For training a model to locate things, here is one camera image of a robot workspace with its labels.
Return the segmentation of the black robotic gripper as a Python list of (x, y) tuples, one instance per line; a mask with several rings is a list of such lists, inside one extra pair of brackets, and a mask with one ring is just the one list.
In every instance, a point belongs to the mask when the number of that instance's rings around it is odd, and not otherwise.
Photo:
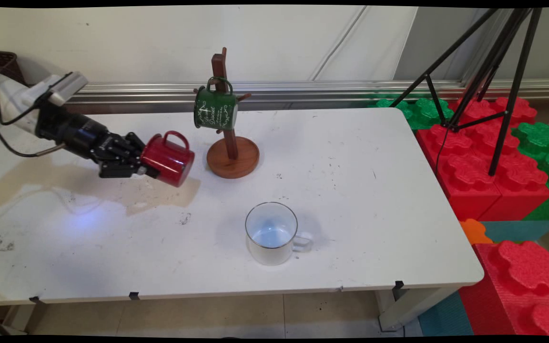
[(131, 178), (137, 174), (157, 179), (160, 174), (153, 167), (135, 161), (146, 145), (134, 132), (122, 137), (104, 124), (65, 107), (42, 104), (35, 134), (98, 164), (100, 178)]

